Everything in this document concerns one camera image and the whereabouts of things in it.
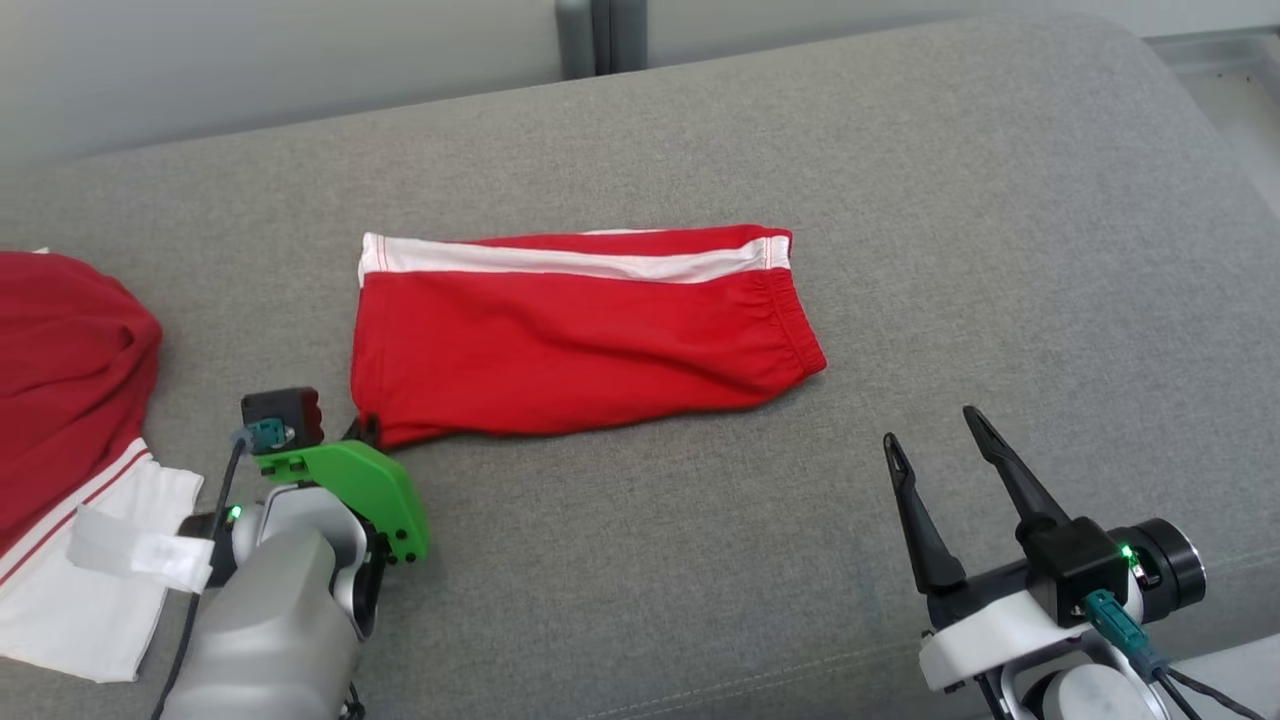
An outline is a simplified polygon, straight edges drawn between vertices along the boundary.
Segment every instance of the black cable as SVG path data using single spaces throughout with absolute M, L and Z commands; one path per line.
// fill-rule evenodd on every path
M 1178 708 L 1181 710 L 1183 714 L 1187 715 L 1189 720 L 1203 720 L 1199 716 L 1199 712 L 1196 712 L 1196 708 L 1192 707 L 1192 703 L 1187 702 L 1187 698 L 1183 697 L 1183 693 L 1178 689 L 1178 685 L 1175 685 L 1174 682 L 1169 679 L 1169 675 L 1166 675 L 1164 670 L 1156 670 L 1152 675 L 1155 675 L 1156 682 L 1160 683 L 1160 687 L 1165 688 L 1165 692 L 1169 693 L 1169 697 L 1172 698 L 1174 705 L 1176 705 Z
M 342 716 L 338 720 L 365 720 L 365 706 L 360 702 L 360 693 L 356 692 L 356 683 L 348 685 L 351 700 L 343 706 Z
M 221 512 L 223 507 L 227 506 L 227 498 L 232 493 L 232 478 L 236 477 L 236 465 L 239 462 L 239 456 L 244 452 L 246 437 L 237 433 L 236 442 L 232 445 L 232 459 L 227 461 L 227 471 L 223 474 L 223 487 L 218 491 L 218 505 L 214 507 L 214 512 Z M 214 539 L 218 534 L 218 518 L 209 525 L 209 538 Z M 160 720 L 160 715 L 164 714 L 164 701 L 169 698 L 169 691 L 173 689 L 173 684 L 178 682 L 178 671 L 182 670 L 182 659 L 187 655 L 187 646 L 191 644 L 191 630 L 196 626 L 196 610 L 200 607 L 200 596 L 191 593 L 191 602 L 187 603 L 187 619 L 182 623 L 182 637 L 178 639 L 178 653 L 173 657 L 173 665 L 169 667 L 169 678 L 164 682 L 164 689 L 160 691 L 160 697 L 156 700 L 155 710 L 151 711 L 151 720 Z
M 1262 715 L 1258 715 L 1257 712 L 1249 710 L 1248 707 L 1244 707 L 1239 702 L 1235 702 L 1234 700 L 1228 697 L 1228 694 L 1224 693 L 1222 691 L 1213 689 L 1194 678 L 1188 678 L 1187 675 L 1184 675 L 1178 670 L 1174 670 L 1172 667 L 1169 669 L 1169 676 L 1187 685 L 1188 689 L 1192 689 L 1202 696 L 1207 696 L 1216 700 L 1219 705 L 1230 710 L 1231 712 L 1235 712 L 1236 715 L 1243 715 L 1249 720 L 1266 720 L 1266 717 L 1263 717 Z

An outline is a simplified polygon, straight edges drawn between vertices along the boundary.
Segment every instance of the gray sofa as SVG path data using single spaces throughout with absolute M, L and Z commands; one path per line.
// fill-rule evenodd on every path
M 365 231 L 740 222 L 795 231 L 829 368 L 750 413 L 397 452 L 434 547 L 388 574 L 370 719 L 963 716 L 972 689 L 925 697 L 915 667 L 879 442 L 970 570 L 1012 560 L 966 402 L 1070 512 L 1198 543 L 1208 597 L 1164 648 L 1280 632 L 1280 222 L 1114 26 L 925 26 L 0 181 L 3 247 L 87 260 L 160 319 L 146 437 L 206 478 L 246 392 L 314 384 L 332 434 L 351 418 Z M 145 716 L 184 602 L 132 685 L 0 662 L 4 715 Z

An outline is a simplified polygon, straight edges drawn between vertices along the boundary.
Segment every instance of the red stripe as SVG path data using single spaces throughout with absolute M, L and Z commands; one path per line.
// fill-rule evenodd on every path
M 147 455 L 148 452 L 150 452 L 148 450 L 140 450 L 137 455 L 134 455 L 128 462 L 124 464 L 124 468 L 120 468 L 119 473 L 116 473 L 114 477 L 111 477 L 110 480 L 106 480 L 105 483 L 102 483 L 102 487 L 100 487 L 96 491 L 93 491 L 92 493 L 90 493 L 88 497 L 86 497 L 83 501 L 81 501 L 81 505 L 88 505 L 90 502 L 93 501 L 93 498 L 96 498 L 97 496 L 102 495 L 102 491 L 105 491 L 106 488 L 109 488 L 113 484 L 115 484 L 115 480 L 120 479 L 125 473 L 128 473 L 129 468 L 133 468 L 133 464 L 137 462 L 138 460 L 141 460 L 142 456 Z M 31 560 L 31 556 L 35 555 L 41 547 L 44 547 L 45 543 L 49 542 L 49 538 L 54 537 L 54 534 L 58 533 L 58 530 L 60 530 L 63 528 L 63 525 L 65 525 L 67 521 L 70 520 L 74 515 L 76 515 L 76 511 L 72 510 L 65 516 L 63 516 L 63 519 L 59 520 L 58 524 L 55 524 L 52 528 L 50 528 L 49 532 L 45 533 L 45 537 L 40 538 L 40 542 L 37 542 L 35 546 L 32 546 L 32 548 L 28 550 L 26 552 L 26 555 L 23 555 L 18 560 L 18 562 L 15 565 L 13 568 L 10 568 L 9 571 L 4 574 L 3 578 L 0 578 L 0 587 L 3 587 L 6 582 L 9 582 L 9 578 L 12 578 L 14 573 L 17 573 L 18 570 L 20 570 L 22 566 L 28 560 Z

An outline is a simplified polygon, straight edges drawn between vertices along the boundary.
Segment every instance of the red shorts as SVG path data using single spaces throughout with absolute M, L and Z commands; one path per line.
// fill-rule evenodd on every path
M 352 398 L 384 447 L 751 407 L 827 364 L 790 254 L 788 231 L 759 225 L 369 233 Z

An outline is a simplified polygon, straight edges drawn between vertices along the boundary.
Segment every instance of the white wall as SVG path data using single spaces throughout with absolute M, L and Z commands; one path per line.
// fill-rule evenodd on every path
M 0 164 L 559 79 L 554 0 L 0 0 Z
M 650 0 L 650 61 L 1010 8 L 1280 26 L 1280 0 Z M 558 78 L 554 0 L 0 0 L 0 164 Z
M 649 0 L 649 64 L 1000 10 L 1089 13 L 1142 37 L 1280 26 L 1280 0 Z

